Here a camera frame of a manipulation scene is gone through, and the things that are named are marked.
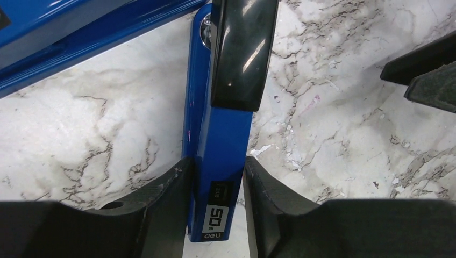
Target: white marble surface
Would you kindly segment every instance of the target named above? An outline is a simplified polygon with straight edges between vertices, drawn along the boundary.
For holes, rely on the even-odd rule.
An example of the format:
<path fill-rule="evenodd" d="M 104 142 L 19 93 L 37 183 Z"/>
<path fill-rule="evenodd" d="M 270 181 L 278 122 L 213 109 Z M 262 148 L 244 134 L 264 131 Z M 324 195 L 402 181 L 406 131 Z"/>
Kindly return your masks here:
<path fill-rule="evenodd" d="M 0 199 L 100 207 L 176 161 L 191 18 L 0 99 Z M 319 203 L 455 200 L 456 115 L 379 79 L 453 30 L 449 0 L 283 0 L 249 152 Z M 245 227 L 238 206 L 230 241 L 187 243 L 184 257 L 249 257 Z"/>

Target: label sticker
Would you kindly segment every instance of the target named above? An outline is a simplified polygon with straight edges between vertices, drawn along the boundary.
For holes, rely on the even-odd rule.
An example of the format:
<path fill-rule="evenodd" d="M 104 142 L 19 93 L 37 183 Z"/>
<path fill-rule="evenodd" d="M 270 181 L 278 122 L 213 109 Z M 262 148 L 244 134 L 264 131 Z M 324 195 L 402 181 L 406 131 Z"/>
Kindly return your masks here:
<path fill-rule="evenodd" d="M 0 30 L 10 25 L 11 21 L 6 16 L 6 13 L 0 8 Z"/>
<path fill-rule="evenodd" d="M 203 224 L 202 240 L 216 240 L 223 237 L 230 210 L 233 182 L 212 181 L 208 205 Z"/>

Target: hole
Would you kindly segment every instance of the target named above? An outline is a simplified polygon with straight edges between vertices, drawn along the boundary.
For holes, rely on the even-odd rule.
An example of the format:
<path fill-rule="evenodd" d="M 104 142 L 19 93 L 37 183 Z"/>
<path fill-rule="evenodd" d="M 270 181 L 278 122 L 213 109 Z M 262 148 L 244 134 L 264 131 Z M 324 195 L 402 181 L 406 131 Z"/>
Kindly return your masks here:
<path fill-rule="evenodd" d="M 199 27 L 199 36 L 203 41 L 203 45 L 207 49 L 211 49 L 211 14 L 206 15 Z"/>
<path fill-rule="evenodd" d="M 123 202 L 115 201 L 115 202 L 108 203 L 107 205 L 104 205 L 103 207 L 101 207 L 100 210 L 111 210 L 111 209 L 120 208 L 122 206 L 124 206 Z"/>

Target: deli logo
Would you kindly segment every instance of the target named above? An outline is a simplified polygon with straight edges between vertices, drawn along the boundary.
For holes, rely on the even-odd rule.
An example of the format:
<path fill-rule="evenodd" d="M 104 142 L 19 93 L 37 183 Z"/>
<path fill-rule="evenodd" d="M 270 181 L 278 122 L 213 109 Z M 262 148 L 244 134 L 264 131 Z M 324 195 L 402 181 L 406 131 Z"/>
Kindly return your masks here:
<path fill-rule="evenodd" d="M 11 21 L 6 16 L 6 13 L 0 8 L 0 30 L 10 25 Z"/>
<path fill-rule="evenodd" d="M 223 232 L 203 234 L 203 240 L 216 240 L 216 239 L 221 239 L 222 237 L 223 237 Z"/>

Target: black handle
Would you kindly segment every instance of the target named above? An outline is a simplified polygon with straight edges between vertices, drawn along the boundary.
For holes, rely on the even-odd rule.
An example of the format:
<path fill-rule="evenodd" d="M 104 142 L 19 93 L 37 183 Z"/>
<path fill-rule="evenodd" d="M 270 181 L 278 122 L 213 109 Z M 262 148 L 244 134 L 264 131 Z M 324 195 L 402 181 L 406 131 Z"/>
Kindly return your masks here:
<path fill-rule="evenodd" d="M 266 83 L 279 0 L 214 0 L 211 105 L 258 111 Z"/>

